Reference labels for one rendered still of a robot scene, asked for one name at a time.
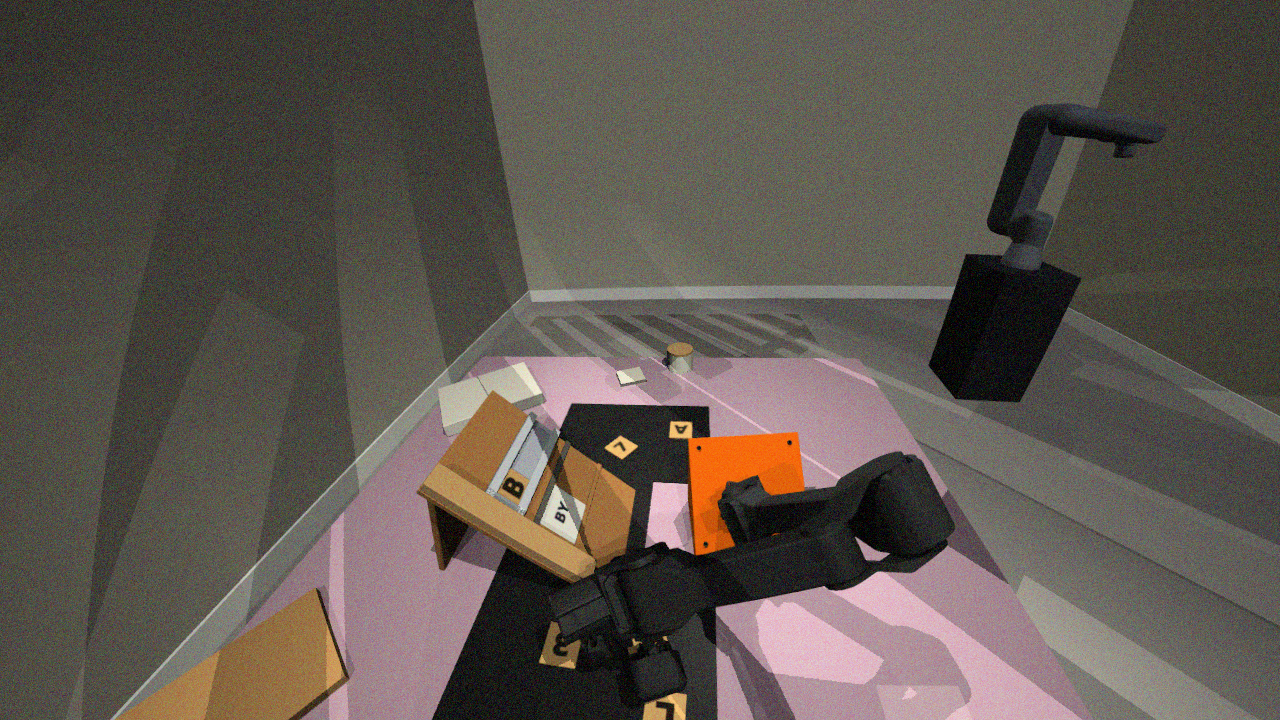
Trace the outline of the white paper ticket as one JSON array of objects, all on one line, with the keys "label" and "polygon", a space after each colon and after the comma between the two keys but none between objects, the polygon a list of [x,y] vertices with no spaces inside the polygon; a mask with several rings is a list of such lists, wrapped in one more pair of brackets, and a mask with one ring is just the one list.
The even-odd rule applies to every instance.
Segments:
[{"label": "white paper ticket", "polygon": [[575,544],[585,506],[564,489],[554,486],[539,523]]}]

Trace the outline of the cream flat rectangular card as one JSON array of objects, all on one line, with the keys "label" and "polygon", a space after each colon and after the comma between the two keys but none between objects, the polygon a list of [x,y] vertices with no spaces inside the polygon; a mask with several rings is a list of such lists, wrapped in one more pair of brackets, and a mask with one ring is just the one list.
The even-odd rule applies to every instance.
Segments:
[{"label": "cream flat rectangular card", "polygon": [[631,368],[631,369],[625,369],[625,370],[620,370],[620,372],[616,372],[616,374],[617,374],[617,377],[620,379],[621,387],[623,387],[623,386],[634,386],[634,384],[637,384],[637,383],[646,382],[645,377],[643,375],[643,372],[641,372],[640,366]]}]

